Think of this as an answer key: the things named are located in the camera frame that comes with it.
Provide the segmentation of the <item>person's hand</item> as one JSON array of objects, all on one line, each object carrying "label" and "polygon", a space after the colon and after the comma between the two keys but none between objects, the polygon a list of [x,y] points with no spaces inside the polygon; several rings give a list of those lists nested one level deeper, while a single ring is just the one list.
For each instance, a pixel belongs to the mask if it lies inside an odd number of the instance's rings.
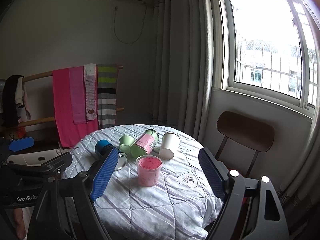
[{"label": "person's hand", "polygon": [[14,209],[14,222],[15,229],[18,239],[24,240],[26,237],[25,224],[23,220],[23,210],[22,209]]}]

